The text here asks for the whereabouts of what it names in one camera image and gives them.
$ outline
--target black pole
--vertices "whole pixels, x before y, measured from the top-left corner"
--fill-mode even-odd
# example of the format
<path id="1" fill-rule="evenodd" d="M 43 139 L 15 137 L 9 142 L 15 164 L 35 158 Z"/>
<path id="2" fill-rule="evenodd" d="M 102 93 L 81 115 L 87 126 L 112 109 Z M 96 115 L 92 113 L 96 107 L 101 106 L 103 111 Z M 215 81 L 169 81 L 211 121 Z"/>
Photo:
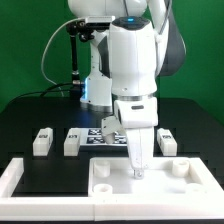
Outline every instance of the black pole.
<path id="1" fill-rule="evenodd" d="M 76 23 L 70 23 L 67 25 L 67 32 L 70 35 L 71 51 L 72 51 L 72 80 L 80 80 L 78 70 L 78 59 L 77 59 L 77 45 L 76 35 L 78 33 Z"/>

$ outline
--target white foam block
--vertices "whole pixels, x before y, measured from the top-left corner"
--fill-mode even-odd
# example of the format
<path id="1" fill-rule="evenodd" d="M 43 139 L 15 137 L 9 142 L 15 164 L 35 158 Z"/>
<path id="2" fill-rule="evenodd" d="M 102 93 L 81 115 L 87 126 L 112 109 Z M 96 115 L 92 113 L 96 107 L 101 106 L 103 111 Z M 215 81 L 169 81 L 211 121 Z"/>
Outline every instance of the white foam block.
<path id="1" fill-rule="evenodd" d="M 34 156 L 47 156 L 53 141 L 53 129 L 40 129 L 36 139 L 33 142 Z"/>
<path id="2" fill-rule="evenodd" d="M 177 143 L 170 130 L 160 128 L 157 131 L 157 141 L 164 156 L 177 155 Z"/>
<path id="3" fill-rule="evenodd" d="M 80 128 L 71 128 L 64 142 L 64 156 L 77 156 L 80 147 Z"/>

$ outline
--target black tabletop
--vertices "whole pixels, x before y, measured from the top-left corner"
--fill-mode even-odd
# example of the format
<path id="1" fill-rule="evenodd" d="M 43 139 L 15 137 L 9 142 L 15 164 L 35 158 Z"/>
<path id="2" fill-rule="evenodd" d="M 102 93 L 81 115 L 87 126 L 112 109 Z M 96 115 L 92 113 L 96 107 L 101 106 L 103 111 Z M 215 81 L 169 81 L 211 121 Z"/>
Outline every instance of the black tabletop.
<path id="1" fill-rule="evenodd" d="M 0 114 L 0 174 L 14 157 L 24 158 L 25 169 L 13 196 L 87 196 L 89 159 L 127 156 L 127 148 L 94 146 L 90 150 L 82 146 L 78 157 L 64 157 L 64 140 L 70 128 L 99 128 L 101 119 L 109 115 L 83 109 L 78 101 L 69 98 L 21 98 L 8 105 Z M 200 157 L 224 188 L 224 127 L 187 99 L 158 99 L 158 115 L 156 129 L 170 129 L 178 143 L 178 156 Z M 54 130 L 49 154 L 33 157 L 32 143 L 38 131 L 46 127 Z M 162 156 L 156 141 L 154 154 Z M 222 221 L 182 220 L 181 223 Z"/>

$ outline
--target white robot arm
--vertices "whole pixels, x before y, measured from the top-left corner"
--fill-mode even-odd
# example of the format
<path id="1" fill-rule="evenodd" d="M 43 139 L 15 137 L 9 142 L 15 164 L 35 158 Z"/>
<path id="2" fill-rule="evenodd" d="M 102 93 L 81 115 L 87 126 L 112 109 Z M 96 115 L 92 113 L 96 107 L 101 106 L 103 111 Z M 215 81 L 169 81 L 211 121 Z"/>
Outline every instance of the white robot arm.
<path id="1" fill-rule="evenodd" d="M 108 36 L 108 78 L 112 80 L 109 91 L 116 100 L 114 116 L 102 121 L 102 135 L 107 143 L 111 143 L 115 131 L 126 134 L 130 163 L 136 178 L 143 178 L 144 170 L 149 168 L 153 158 L 154 126 L 158 124 L 157 100 L 153 94 L 157 90 L 155 78 L 166 55 L 171 2 L 68 0 L 71 11 L 79 17 L 116 17 L 104 34 Z M 147 5 L 153 24 L 140 17 Z M 104 96 L 98 86 L 95 88 Z"/>

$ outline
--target green wall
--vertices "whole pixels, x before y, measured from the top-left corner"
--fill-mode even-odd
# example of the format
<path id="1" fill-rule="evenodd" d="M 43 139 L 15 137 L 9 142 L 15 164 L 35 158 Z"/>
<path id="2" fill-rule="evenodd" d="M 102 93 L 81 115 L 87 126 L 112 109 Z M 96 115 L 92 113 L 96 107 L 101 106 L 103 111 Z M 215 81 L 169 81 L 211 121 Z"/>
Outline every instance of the green wall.
<path id="1" fill-rule="evenodd" d="M 187 48 L 184 66 L 158 78 L 158 95 L 195 100 L 224 124 L 224 0 L 173 0 L 176 21 Z M 51 34 L 72 19 L 66 0 L 0 1 L 0 111 L 14 97 L 50 86 L 40 61 Z M 46 60 L 57 83 L 70 81 L 69 37 L 61 31 Z M 89 72 L 88 44 L 79 45 L 82 77 Z"/>

